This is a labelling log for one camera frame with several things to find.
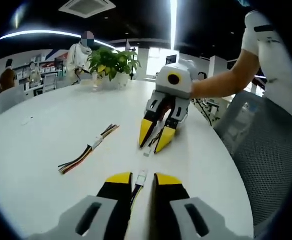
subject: person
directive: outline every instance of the person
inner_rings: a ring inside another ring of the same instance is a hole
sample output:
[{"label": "person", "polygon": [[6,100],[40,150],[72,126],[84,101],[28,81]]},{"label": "person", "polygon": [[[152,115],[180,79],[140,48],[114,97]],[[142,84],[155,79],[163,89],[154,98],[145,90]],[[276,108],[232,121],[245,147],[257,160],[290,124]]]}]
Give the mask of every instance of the person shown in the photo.
[{"label": "person", "polygon": [[0,76],[0,94],[15,87],[16,74],[13,70],[13,60],[8,59],[6,69]]},{"label": "person", "polygon": [[84,32],[80,42],[71,46],[67,57],[67,77],[75,84],[80,81],[83,71],[90,72],[90,64],[87,61],[92,53],[94,34],[90,31]]},{"label": "person", "polygon": [[30,81],[30,87],[37,87],[39,83],[41,82],[41,74],[38,68],[36,67],[35,62],[30,63],[30,74],[29,74],[29,81]]},{"label": "person", "polygon": [[[248,7],[245,0],[238,0]],[[258,11],[245,17],[241,53],[234,67],[196,81],[191,98],[223,98],[244,90],[261,68],[267,78],[264,97],[292,115],[292,59],[271,23]]]}]

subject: light strip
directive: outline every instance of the light strip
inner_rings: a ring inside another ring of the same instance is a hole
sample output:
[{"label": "light strip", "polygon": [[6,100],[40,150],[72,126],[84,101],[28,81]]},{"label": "light strip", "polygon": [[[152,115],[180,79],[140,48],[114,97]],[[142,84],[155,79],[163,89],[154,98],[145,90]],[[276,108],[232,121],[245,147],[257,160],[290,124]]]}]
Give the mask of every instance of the light strip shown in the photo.
[{"label": "light strip", "polygon": [[258,75],[255,75],[256,78],[260,78],[260,79],[266,79],[265,76],[258,76]]},{"label": "light strip", "polygon": [[176,25],[177,25],[177,0],[170,0],[171,30],[170,30],[170,49],[175,49]]},{"label": "light strip", "polygon": [[[81,38],[81,35],[78,34],[73,34],[73,33],[68,33],[68,32],[63,32],[63,31],[52,31],[52,30],[29,30],[29,31],[19,31],[19,32],[15,32],[15,33],[11,33],[5,36],[2,36],[0,38],[0,40],[3,39],[7,39],[7,38],[13,38],[16,36],[20,36],[20,35],[27,35],[27,34],[56,34],[56,35],[64,35],[64,36],[70,36],[70,37],[74,37],[74,38]],[[94,40],[95,43],[100,44],[100,45],[104,45],[106,47],[109,47],[111,49],[115,49],[114,46],[109,45],[107,43],[101,42],[99,40]]]}]

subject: air conditioner vent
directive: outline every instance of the air conditioner vent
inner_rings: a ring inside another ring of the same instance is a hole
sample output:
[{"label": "air conditioner vent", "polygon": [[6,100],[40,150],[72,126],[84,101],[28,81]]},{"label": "air conditioner vent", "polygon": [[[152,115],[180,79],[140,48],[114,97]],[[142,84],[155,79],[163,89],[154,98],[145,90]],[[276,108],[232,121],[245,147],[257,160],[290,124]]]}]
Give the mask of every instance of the air conditioner vent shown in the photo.
[{"label": "air conditioner vent", "polygon": [[114,8],[116,6],[109,0],[71,0],[62,6],[59,11],[87,19]]}]

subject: ceiling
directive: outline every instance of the ceiling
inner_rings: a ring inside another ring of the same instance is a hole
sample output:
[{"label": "ceiling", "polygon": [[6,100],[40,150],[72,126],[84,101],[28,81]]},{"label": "ceiling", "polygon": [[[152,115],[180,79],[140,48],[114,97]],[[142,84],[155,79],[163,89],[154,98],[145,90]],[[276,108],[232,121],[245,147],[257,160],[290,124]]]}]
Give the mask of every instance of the ceiling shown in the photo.
[{"label": "ceiling", "polygon": [[[91,31],[96,39],[106,43],[126,38],[157,39],[161,41],[135,44],[144,48],[170,48],[170,0],[111,0],[116,8],[87,19],[60,12],[59,8],[68,1],[5,2],[6,6],[0,7],[0,37],[25,30],[57,30],[78,35]],[[249,11],[236,0],[178,0],[175,49],[196,57],[217,55],[226,60],[236,59],[241,50],[245,15]],[[50,34],[6,38],[0,40],[0,59],[31,50],[69,49],[78,41],[78,38]],[[121,47],[125,43],[113,45]]]}]

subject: white round table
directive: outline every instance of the white round table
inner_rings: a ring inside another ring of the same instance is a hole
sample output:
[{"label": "white round table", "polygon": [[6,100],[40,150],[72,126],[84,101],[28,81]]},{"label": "white round table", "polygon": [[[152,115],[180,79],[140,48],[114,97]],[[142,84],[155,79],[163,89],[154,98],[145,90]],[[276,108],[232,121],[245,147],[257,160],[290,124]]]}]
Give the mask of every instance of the white round table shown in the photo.
[{"label": "white round table", "polygon": [[[62,213],[105,180],[148,170],[126,239],[147,239],[154,173],[179,178],[225,218],[239,236],[254,236],[253,215],[242,178],[226,147],[191,104],[185,126],[163,151],[150,157],[138,148],[151,82],[132,81],[125,90],[92,92],[70,86],[27,100],[0,115],[0,210],[22,237],[57,226]],[[79,157],[110,124],[109,135],[86,160],[61,175],[58,165]]]}]

